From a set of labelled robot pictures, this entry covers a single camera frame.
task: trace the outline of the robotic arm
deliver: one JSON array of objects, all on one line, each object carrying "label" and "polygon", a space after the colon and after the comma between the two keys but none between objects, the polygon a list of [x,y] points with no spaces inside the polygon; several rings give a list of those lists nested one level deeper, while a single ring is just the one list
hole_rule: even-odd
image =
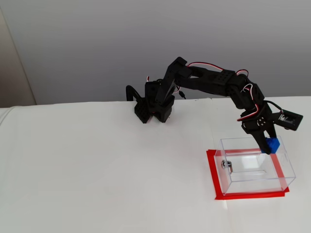
[{"label": "robotic arm", "polygon": [[[151,116],[165,122],[172,111],[175,96],[175,88],[188,88],[206,93],[230,96],[238,109],[245,109],[241,118],[242,128],[247,134],[251,134],[260,149],[271,153],[264,136],[266,131],[271,138],[276,138],[274,124],[296,131],[303,116],[281,109],[271,101],[264,100],[264,95],[257,86],[244,74],[232,70],[217,67],[221,72],[211,71],[201,67],[186,65],[187,61],[178,57],[169,65],[163,79],[146,82],[145,97],[142,98],[137,91],[126,87],[127,101],[133,101],[135,97],[137,105],[135,113],[143,123],[147,123]],[[272,113],[268,104],[273,104],[280,112]]]}]

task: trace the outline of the clear plastic box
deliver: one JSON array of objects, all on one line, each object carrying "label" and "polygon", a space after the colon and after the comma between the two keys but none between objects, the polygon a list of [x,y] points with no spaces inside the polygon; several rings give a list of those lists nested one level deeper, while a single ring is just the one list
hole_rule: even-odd
[{"label": "clear plastic box", "polygon": [[284,191],[296,178],[282,139],[275,154],[262,153],[254,138],[221,139],[214,156],[224,195]]}]

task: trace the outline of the white surface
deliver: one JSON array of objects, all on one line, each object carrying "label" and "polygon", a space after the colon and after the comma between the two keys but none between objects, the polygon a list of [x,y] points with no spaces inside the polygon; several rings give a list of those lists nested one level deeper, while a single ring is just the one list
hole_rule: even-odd
[{"label": "white surface", "polygon": [[1,121],[1,117],[2,115],[7,111],[7,108],[0,108],[0,121]]},{"label": "white surface", "polygon": [[134,102],[18,107],[0,127],[1,233],[230,231],[206,150],[210,99],[165,124]]},{"label": "white surface", "polygon": [[[310,132],[311,97],[267,98],[285,110],[304,116],[296,132],[276,126],[297,178],[284,198],[227,201],[229,221],[234,233],[306,233],[310,232]],[[211,125],[215,146],[221,138],[246,137],[236,121],[242,110],[231,99],[213,99]]]}]

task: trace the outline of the white wall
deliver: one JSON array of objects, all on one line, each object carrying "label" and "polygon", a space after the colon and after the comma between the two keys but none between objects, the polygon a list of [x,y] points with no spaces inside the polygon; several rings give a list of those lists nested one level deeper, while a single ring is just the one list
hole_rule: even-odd
[{"label": "white wall", "polygon": [[34,96],[0,9],[0,108],[34,104]]},{"label": "white wall", "polygon": [[[309,0],[0,0],[39,104],[143,95],[182,56],[246,68],[266,96],[310,95]],[[207,96],[185,91],[188,98]]]}]

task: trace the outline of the blue block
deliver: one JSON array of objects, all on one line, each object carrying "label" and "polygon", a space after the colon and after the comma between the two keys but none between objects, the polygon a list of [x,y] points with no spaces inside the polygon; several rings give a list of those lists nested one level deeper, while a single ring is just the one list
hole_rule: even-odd
[{"label": "blue block", "polygon": [[276,137],[266,137],[266,141],[268,143],[268,146],[271,150],[271,153],[272,154],[275,154],[277,149],[279,148],[280,146],[280,142],[278,141],[278,139]]}]

